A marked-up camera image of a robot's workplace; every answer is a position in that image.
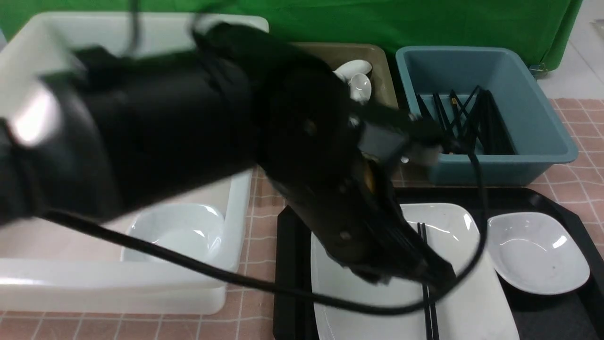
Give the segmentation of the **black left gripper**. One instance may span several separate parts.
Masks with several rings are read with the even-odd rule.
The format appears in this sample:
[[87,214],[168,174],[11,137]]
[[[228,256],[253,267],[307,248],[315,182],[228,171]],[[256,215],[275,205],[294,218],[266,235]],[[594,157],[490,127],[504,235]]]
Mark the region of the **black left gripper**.
[[332,260],[374,285],[397,278],[443,289],[455,281],[453,265],[406,221],[379,164],[357,156],[331,169],[267,176]]

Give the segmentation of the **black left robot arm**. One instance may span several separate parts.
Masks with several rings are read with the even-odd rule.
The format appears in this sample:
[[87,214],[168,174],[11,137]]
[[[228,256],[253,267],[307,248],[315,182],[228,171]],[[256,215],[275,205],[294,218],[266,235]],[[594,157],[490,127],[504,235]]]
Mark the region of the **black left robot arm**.
[[227,273],[101,227],[133,211],[262,167],[334,260],[371,283],[391,277],[438,292],[456,282],[402,216],[390,165],[431,153],[444,137],[412,121],[384,158],[362,152],[365,130],[389,131],[319,58],[247,25],[192,32],[190,50],[132,59],[102,47],[73,71],[33,82],[1,120],[1,224],[40,217],[229,283],[291,289]]

